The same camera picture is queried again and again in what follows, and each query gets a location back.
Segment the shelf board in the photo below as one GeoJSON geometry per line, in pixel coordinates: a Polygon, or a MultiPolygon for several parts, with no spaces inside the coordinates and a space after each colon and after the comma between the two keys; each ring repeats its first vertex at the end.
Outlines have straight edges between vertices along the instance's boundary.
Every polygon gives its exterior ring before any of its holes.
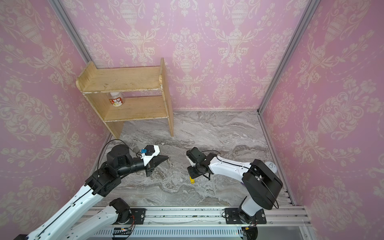
{"type": "Polygon", "coordinates": [[[163,96],[124,98],[119,107],[110,107],[105,122],[167,118],[163,96]]]}
{"type": "Polygon", "coordinates": [[[81,91],[89,94],[160,90],[159,70],[160,66],[97,69],[91,81],[84,81],[81,91]]]}

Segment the lower shelf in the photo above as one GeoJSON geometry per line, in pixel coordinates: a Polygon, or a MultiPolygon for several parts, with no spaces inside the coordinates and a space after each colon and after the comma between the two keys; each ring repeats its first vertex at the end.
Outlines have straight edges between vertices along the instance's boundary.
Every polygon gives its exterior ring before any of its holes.
{"type": "Polygon", "coordinates": [[[110,105],[105,122],[167,118],[163,96],[124,98],[119,107],[110,105]]]}

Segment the top shelf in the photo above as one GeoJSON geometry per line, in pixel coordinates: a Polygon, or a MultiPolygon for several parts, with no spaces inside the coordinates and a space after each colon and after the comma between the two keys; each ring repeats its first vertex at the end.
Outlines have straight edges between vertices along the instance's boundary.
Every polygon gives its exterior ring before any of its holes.
{"type": "Polygon", "coordinates": [[[160,90],[160,66],[96,69],[90,61],[76,85],[82,93],[160,90]]]}

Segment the wooden shelf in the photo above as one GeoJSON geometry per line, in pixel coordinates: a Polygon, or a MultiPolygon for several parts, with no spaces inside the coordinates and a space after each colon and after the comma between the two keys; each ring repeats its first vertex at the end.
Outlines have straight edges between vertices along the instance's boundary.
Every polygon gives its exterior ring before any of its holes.
{"type": "Polygon", "coordinates": [[[106,122],[167,118],[163,96],[125,98],[123,105],[109,107],[106,122]]]}
{"type": "Polygon", "coordinates": [[[96,69],[89,62],[76,80],[76,86],[115,138],[119,138],[124,121],[167,118],[173,136],[173,111],[165,78],[164,59],[160,66],[96,69]],[[161,90],[161,96],[124,98],[114,107],[110,92],[161,90]]]}

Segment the pink wallpaper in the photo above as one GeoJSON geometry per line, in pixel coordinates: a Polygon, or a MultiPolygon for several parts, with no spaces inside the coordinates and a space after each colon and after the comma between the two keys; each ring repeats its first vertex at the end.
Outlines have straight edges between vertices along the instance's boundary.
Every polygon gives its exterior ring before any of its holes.
{"type": "Polygon", "coordinates": [[[257,109],[307,1],[61,0],[97,67],[164,57],[174,109],[257,109]]]}
{"type": "Polygon", "coordinates": [[[321,1],[264,115],[320,240],[384,239],[383,8],[321,1]]]}
{"type": "Polygon", "coordinates": [[[0,1],[1,239],[29,233],[78,190],[105,139],[75,85],[84,61],[48,1],[0,1]]]}

